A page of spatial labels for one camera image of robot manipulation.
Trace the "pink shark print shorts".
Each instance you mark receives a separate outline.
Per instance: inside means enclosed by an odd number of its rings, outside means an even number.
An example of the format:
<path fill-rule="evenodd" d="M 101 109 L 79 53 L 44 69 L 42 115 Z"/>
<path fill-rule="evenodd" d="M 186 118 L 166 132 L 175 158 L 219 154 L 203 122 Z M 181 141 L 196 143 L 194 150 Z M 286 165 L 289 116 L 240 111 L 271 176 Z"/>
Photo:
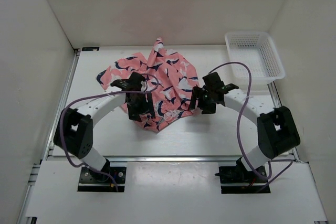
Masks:
<path fill-rule="evenodd" d="M 106 90 L 113 81 L 128 79 L 133 72 L 145 76 L 142 89 L 152 91 L 155 112 L 155 116 L 141 115 L 138 126 L 159 132 L 174 121 L 195 114 L 188 106 L 193 87 L 199 85 L 196 69 L 179 52 L 166 49 L 161 38 L 148 57 L 137 52 L 119 59 L 100 72 L 96 80 Z"/>

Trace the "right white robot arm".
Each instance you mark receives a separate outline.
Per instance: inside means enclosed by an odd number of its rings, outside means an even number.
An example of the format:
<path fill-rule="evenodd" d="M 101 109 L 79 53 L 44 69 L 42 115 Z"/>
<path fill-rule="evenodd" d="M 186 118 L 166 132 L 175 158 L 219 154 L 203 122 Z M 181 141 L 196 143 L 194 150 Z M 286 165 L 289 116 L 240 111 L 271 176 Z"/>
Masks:
<path fill-rule="evenodd" d="M 206 75 L 203 80 L 203 87 L 192 89 L 189 110 L 199 108 L 202 114 L 214 114 L 217 105 L 222 105 L 238 112 L 238 121 L 247 118 L 257 127 L 257 146 L 248 153 L 242 151 L 242 157 L 236 162 L 236 177 L 240 181 L 260 176 L 259 167 L 300 145 L 297 127 L 286 106 L 266 106 L 237 85 L 224 84 L 217 72 Z"/>

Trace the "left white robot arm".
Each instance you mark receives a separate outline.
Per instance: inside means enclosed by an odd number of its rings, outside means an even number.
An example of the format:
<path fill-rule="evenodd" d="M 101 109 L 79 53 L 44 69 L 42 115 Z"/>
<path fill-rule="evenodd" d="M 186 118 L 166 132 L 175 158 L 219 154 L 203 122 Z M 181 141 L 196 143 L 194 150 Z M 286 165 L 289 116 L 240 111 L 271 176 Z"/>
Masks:
<path fill-rule="evenodd" d="M 93 129 L 114 109 L 126 105 L 129 120 L 140 121 L 141 116 L 155 117 L 152 92 L 147 74 L 131 73 L 127 79 L 117 79 L 108 84 L 104 93 L 83 97 L 69 103 L 62 111 L 54 136 L 73 167 L 86 166 L 98 182 L 110 176 L 110 162 L 93 146 Z"/>

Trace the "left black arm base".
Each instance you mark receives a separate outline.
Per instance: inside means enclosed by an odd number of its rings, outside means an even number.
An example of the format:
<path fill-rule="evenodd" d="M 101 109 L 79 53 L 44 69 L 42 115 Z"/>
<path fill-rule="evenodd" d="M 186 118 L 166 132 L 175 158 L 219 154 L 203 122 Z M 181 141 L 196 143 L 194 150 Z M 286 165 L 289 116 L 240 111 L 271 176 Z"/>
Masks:
<path fill-rule="evenodd" d="M 123 193 L 125 190 L 127 168 L 125 166 L 110 166 L 108 173 L 115 180 L 116 186 L 109 176 L 95 173 L 83 166 L 78 179 L 77 191 L 90 193 Z"/>

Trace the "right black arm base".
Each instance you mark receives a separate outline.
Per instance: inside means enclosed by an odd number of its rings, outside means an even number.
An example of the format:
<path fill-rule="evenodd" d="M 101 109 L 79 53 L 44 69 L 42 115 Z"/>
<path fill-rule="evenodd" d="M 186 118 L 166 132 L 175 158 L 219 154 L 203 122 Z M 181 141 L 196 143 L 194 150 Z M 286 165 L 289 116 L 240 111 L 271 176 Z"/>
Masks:
<path fill-rule="evenodd" d="M 241 162 L 235 166 L 220 166 L 215 176 L 219 177 L 222 194 L 269 194 L 271 193 L 267 178 L 258 177 L 252 170 L 248 171 Z"/>

